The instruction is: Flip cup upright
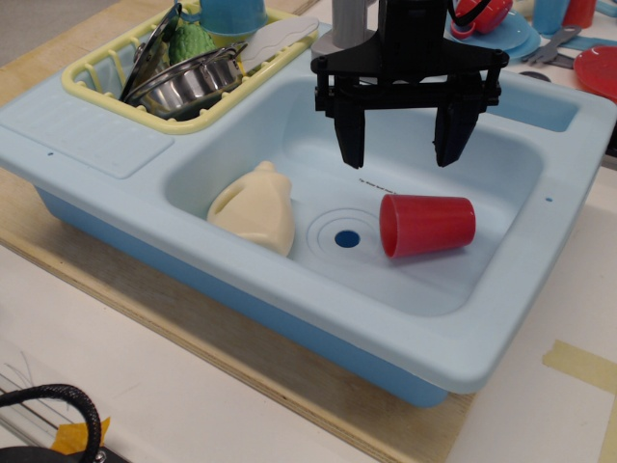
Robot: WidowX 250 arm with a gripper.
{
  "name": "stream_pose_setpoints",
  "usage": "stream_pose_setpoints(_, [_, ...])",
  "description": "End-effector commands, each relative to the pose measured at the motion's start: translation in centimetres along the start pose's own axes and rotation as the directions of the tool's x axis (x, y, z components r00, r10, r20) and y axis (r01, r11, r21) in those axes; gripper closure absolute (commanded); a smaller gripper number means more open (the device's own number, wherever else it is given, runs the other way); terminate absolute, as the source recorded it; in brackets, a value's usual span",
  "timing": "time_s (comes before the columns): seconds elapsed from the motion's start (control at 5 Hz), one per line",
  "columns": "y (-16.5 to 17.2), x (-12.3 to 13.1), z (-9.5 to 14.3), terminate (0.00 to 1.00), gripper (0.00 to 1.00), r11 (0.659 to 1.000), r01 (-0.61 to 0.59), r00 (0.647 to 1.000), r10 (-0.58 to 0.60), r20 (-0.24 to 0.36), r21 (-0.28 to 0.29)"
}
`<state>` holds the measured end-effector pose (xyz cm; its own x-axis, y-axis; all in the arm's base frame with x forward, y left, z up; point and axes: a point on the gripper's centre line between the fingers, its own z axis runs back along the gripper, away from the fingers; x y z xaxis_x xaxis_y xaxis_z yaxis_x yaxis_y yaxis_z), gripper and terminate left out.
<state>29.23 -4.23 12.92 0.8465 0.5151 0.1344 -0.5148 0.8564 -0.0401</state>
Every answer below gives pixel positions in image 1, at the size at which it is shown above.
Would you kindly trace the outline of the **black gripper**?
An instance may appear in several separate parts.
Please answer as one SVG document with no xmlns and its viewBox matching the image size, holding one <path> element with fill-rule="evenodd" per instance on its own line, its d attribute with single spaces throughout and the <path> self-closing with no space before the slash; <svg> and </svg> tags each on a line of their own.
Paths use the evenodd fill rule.
<svg viewBox="0 0 617 463">
<path fill-rule="evenodd" d="M 343 162 L 363 167 L 366 110 L 437 109 L 439 167 L 457 162 L 478 117 L 496 106 L 506 52 L 443 35 L 450 1 L 382 1 L 378 26 L 363 42 L 316 54 L 315 108 L 335 119 Z"/>
</svg>

